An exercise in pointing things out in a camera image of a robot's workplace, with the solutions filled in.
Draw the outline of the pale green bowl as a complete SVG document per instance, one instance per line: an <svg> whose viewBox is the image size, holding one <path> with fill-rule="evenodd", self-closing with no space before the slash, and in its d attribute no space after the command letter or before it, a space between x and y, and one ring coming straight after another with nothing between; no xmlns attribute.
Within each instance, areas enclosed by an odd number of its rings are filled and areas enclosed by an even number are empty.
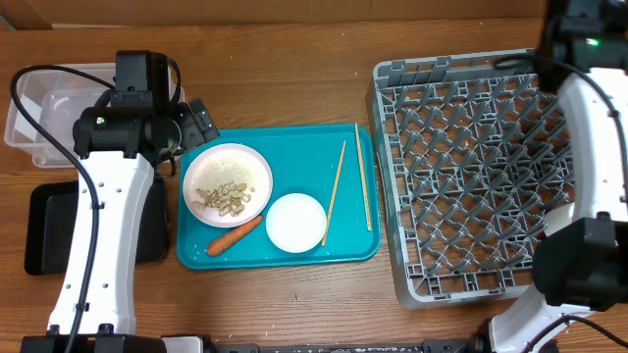
<svg viewBox="0 0 628 353"><path fill-rule="evenodd" d="M266 216L266 231L271 242L288 253L305 253L322 240L327 228L327 214L322 205L304 193L280 197Z"/></svg>

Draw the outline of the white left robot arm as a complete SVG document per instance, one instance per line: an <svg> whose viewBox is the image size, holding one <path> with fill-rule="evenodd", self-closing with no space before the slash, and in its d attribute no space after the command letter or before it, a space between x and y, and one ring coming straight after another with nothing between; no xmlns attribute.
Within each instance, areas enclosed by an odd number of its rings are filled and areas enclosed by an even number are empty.
<svg viewBox="0 0 628 353"><path fill-rule="evenodd" d="M136 334L133 274L142 213L156 167L215 140L220 133L199 99L184 103L171 86L174 59L147 50L120 51L113 82L73 125L67 149L26 110L18 94L25 67L10 84L25 120L78 171L78 203L64 287L43 335L26 336L24 352L209 352L199 334Z"/></svg>

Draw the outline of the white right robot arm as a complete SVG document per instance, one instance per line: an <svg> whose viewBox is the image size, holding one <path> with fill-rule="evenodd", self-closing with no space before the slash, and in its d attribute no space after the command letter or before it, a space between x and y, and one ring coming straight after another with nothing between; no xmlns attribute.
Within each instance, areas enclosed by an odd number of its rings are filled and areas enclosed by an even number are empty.
<svg viewBox="0 0 628 353"><path fill-rule="evenodd" d="M589 317L627 301L626 2L548 1L535 51L494 63L498 71L527 65L567 122L575 200L546 214L532 283L467 349L555 352L554 337L574 322L625 346Z"/></svg>

